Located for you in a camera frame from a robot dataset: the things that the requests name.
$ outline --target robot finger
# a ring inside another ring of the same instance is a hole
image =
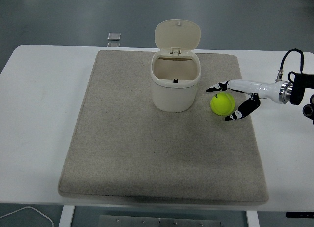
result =
[[[225,117],[225,121],[237,120],[250,115],[255,109],[260,106],[261,102],[258,94],[252,94],[239,108],[230,116]]]

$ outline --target robotic arm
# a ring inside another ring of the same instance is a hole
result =
[[[293,51],[301,54],[300,73],[290,72],[288,75],[289,82],[282,81],[284,60],[287,55]],[[232,115],[225,118],[226,121],[246,117],[260,106],[260,99],[270,98],[275,103],[285,104],[290,102],[291,104],[299,105],[303,99],[305,89],[314,89],[314,75],[303,73],[303,62],[303,52],[298,49],[292,49],[284,56],[275,83],[267,84],[245,80],[229,80],[213,85],[207,89],[206,92],[226,91],[227,89],[231,89],[251,95]],[[294,75],[294,80],[291,80],[291,74]],[[303,114],[312,119],[314,124],[314,95],[310,98],[310,104],[304,106]]]

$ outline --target black cable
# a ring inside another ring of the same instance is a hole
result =
[[[291,50],[289,50],[289,51],[285,54],[283,60],[281,61],[280,69],[283,69],[283,67],[284,67],[284,61],[285,61],[286,57],[288,56],[288,54],[290,54],[291,52],[294,52],[294,51],[301,54],[300,73],[303,73],[304,54],[303,54],[303,52],[302,52],[301,50],[299,50],[299,49],[297,49],[297,48],[291,49]]]

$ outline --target bin lid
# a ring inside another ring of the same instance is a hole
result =
[[[161,50],[181,48],[181,51],[195,49],[201,39],[201,29],[189,20],[165,20],[155,29],[155,43]]]

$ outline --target yellow tennis ball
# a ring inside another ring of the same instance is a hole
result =
[[[235,108],[235,99],[229,93],[220,92],[213,96],[210,101],[212,111],[219,116],[231,114]]]

